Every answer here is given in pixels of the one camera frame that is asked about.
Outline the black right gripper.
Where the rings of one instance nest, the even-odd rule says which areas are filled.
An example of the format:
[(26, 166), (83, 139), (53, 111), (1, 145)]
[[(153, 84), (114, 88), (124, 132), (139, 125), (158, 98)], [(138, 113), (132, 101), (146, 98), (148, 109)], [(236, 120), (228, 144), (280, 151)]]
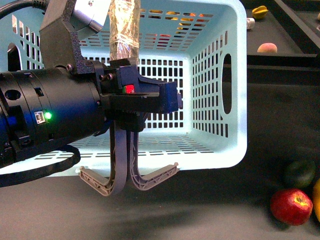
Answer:
[(111, 60), (98, 74), (106, 118), (122, 130), (142, 132), (148, 115), (170, 114), (182, 108), (176, 82), (142, 76), (131, 58)]

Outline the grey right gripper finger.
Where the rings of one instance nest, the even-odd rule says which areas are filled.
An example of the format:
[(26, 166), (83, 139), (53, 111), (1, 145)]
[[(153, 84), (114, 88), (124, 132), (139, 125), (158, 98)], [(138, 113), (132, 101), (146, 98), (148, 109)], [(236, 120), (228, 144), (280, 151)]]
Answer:
[(80, 167), (79, 176), (90, 187), (104, 197), (118, 194), (127, 180), (127, 132), (114, 121), (109, 128), (110, 136), (110, 176), (103, 177), (97, 172)]
[(139, 133), (126, 132), (127, 177), (126, 183), (139, 191), (150, 190), (179, 172), (178, 163), (141, 175), (138, 166)]

